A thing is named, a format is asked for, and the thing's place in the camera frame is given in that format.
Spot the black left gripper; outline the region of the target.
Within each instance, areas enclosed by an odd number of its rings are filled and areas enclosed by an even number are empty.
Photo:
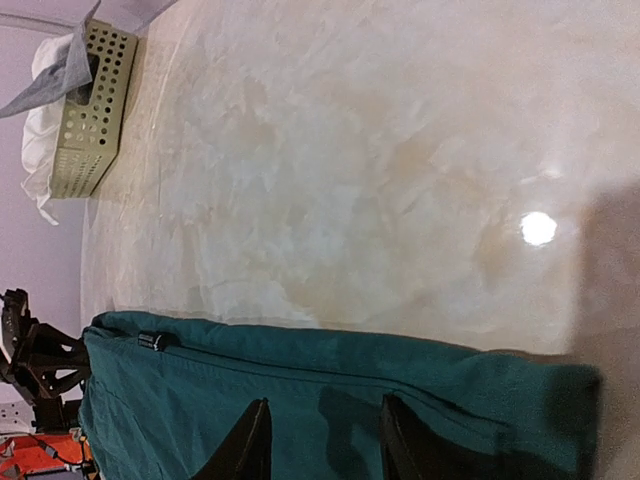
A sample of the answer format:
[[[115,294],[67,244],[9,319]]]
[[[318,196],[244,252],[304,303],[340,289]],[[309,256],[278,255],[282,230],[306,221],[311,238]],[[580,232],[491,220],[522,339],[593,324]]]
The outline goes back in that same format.
[[[1,381],[32,407],[35,429],[77,428],[80,402],[62,395],[90,377],[83,341],[32,316],[22,289],[3,292],[1,303]]]

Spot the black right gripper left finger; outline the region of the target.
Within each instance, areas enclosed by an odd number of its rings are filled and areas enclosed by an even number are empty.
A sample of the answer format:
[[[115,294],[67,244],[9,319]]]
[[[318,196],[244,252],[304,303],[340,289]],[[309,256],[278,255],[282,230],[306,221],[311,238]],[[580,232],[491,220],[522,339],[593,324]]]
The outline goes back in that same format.
[[[272,418],[266,398],[252,401],[199,470],[203,480],[270,479]]]

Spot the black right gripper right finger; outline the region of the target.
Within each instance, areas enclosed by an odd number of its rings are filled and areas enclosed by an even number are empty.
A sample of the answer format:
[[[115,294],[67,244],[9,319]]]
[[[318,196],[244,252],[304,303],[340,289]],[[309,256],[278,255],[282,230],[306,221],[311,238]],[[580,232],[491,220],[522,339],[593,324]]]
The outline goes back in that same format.
[[[438,436],[399,397],[385,395],[380,414],[384,479],[479,479],[480,455]]]

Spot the teal green garment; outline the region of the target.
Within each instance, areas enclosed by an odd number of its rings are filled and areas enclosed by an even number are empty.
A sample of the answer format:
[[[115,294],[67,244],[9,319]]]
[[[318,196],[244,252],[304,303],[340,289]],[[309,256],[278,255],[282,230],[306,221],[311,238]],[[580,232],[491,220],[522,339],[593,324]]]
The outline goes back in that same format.
[[[600,375],[431,340],[107,312],[79,411],[107,479],[189,479],[266,400],[275,479],[379,479],[383,400],[474,479],[588,479]]]

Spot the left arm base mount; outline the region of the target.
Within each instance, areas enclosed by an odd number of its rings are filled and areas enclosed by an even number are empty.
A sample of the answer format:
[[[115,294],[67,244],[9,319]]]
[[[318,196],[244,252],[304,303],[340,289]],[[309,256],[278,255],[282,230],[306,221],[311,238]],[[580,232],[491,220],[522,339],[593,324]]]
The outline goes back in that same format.
[[[86,438],[17,432],[1,437],[2,479],[99,479]]]

